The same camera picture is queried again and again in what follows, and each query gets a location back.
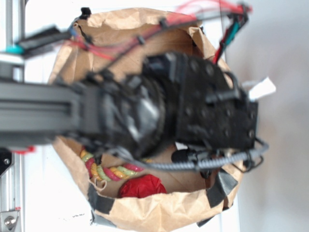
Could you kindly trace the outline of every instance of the bracket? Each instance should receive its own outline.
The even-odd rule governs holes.
[[[1,232],[14,232],[19,223],[19,211],[8,211],[0,213]]]
[[[0,148],[0,177],[11,167],[13,162],[12,153],[5,148]]]

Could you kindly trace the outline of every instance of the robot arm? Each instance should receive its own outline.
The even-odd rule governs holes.
[[[71,86],[3,82],[0,146],[45,144],[63,135],[98,158],[107,151],[128,161],[154,156],[173,142],[193,153],[249,151],[258,105],[228,75],[233,88],[212,62],[170,52],[146,58],[142,73],[121,83],[108,71],[103,82],[89,73]]]

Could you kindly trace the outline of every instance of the white paper tag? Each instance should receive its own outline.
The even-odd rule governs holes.
[[[276,86],[272,83],[269,77],[266,77],[249,90],[249,99],[255,101],[274,92],[276,92]]]

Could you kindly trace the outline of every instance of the gray braided cable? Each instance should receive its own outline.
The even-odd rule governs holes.
[[[162,171],[200,171],[206,169],[216,169],[220,168],[224,165],[235,163],[240,160],[248,160],[248,159],[255,159],[261,156],[269,149],[269,145],[264,142],[263,140],[256,138],[255,139],[262,147],[250,149],[245,152],[238,152],[233,154],[230,157],[223,157],[219,159],[210,159],[210,160],[202,160],[198,161],[197,163],[193,162],[179,162],[179,163],[144,163],[138,160],[130,161],[131,163],[143,167],[143,168],[150,168],[150,169],[158,169]]]

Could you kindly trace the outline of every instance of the teal part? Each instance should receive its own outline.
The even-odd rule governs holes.
[[[24,53],[24,49],[21,46],[14,45],[14,46],[7,47],[5,49],[5,52],[13,53],[13,54],[23,54]]]
[[[232,40],[234,39],[238,30],[239,30],[239,24],[235,23],[234,26],[233,26],[233,29],[231,31],[230,36],[227,38],[227,40],[225,42],[226,46],[228,46],[232,42]]]

